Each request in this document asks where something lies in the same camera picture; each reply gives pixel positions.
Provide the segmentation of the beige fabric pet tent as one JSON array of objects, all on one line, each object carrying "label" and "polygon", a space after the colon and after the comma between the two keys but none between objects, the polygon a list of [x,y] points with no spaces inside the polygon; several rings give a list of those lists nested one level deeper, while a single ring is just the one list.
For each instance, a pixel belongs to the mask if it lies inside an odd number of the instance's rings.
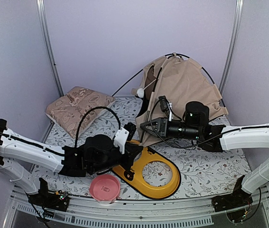
[{"label": "beige fabric pet tent", "polygon": [[228,114],[222,95],[195,60],[162,56],[143,68],[134,95],[142,99],[136,125],[141,146],[172,138],[195,140],[208,152],[222,152],[223,126],[210,121]]}]

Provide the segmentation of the black tent pole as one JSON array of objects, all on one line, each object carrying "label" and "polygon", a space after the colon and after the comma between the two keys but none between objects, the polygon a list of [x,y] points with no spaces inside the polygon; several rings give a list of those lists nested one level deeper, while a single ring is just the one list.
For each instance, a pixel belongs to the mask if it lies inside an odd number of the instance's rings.
[{"label": "black tent pole", "polygon": [[160,68],[159,72],[158,72],[158,75],[154,81],[154,86],[153,86],[153,89],[151,91],[151,94],[150,94],[150,99],[149,99],[149,104],[148,104],[148,108],[147,108],[147,112],[146,112],[146,116],[145,116],[145,120],[144,120],[144,123],[145,122],[148,122],[149,120],[149,117],[150,117],[150,112],[151,112],[151,105],[154,101],[154,92],[155,92],[155,89],[156,89],[156,86],[157,86],[157,82],[159,80],[159,76],[161,74],[161,71],[162,71],[162,67]]},{"label": "black tent pole", "polygon": [[[172,102],[173,110],[177,113],[184,111],[188,102],[197,101],[209,107],[212,118],[228,114],[227,108],[220,105],[222,95],[217,86],[202,73],[203,67],[194,59],[185,60],[176,53],[159,57],[139,71],[143,73],[138,87],[144,89],[144,97],[141,98],[143,112],[147,111],[154,81],[161,67],[151,107],[159,96],[164,95]],[[135,96],[138,88],[132,90]]]}]

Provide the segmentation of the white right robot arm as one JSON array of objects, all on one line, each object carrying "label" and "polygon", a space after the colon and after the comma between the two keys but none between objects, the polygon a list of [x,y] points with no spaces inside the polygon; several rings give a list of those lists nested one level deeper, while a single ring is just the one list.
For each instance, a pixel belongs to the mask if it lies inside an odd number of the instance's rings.
[{"label": "white right robot arm", "polygon": [[[140,128],[165,142],[167,138],[195,140],[196,146],[207,152],[233,149],[268,148],[269,123],[252,126],[225,126],[209,123],[209,108],[198,101],[188,102],[182,117],[176,120],[170,103],[162,96],[159,105],[165,117],[151,118]],[[232,207],[238,207],[248,196],[269,182],[269,158],[254,171],[237,179],[233,193],[228,197]]]}]

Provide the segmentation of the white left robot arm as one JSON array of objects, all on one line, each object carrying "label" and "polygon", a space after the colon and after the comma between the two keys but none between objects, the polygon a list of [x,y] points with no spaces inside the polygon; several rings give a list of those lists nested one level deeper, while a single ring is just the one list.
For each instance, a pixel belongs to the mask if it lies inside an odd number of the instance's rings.
[{"label": "white left robot arm", "polygon": [[10,177],[42,206],[49,206],[53,196],[43,188],[44,182],[31,176],[17,160],[47,168],[59,175],[85,177],[122,166],[129,170],[143,150],[128,142],[129,132],[120,128],[113,139],[104,134],[88,137],[79,147],[51,146],[23,137],[7,128],[7,121],[0,119],[0,171]]}]

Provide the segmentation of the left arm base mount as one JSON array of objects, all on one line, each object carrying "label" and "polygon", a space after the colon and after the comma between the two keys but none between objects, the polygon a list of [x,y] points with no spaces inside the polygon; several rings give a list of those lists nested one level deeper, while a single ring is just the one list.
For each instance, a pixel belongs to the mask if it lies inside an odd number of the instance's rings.
[{"label": "left arm base mount", "polygon": [[65,191],[50,192],[48,183],[39,178],[39,190],[36,194],[29,194],[28,201],[34,205],[41,206],[44,209],[54,209],[66,212],[69,206],[70,197]]}]

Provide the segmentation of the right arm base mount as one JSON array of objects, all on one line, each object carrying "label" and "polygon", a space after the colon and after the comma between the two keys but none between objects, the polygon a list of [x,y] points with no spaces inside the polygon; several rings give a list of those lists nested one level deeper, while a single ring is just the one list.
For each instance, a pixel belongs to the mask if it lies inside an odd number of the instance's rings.
[{"label": "right arm base mount", "polygon": [[232,193],[215,196],[211,199],[211,203],[215,209],[215,212],[236,209],[244,206],[249,207],[248,209],[229,212],[227,217],[233,223],[241,223],[244,221],[253,202],[251,193],[246,193],[241,189],[241,183],[244,177],[245,176],[242,175],[237,179]]}]

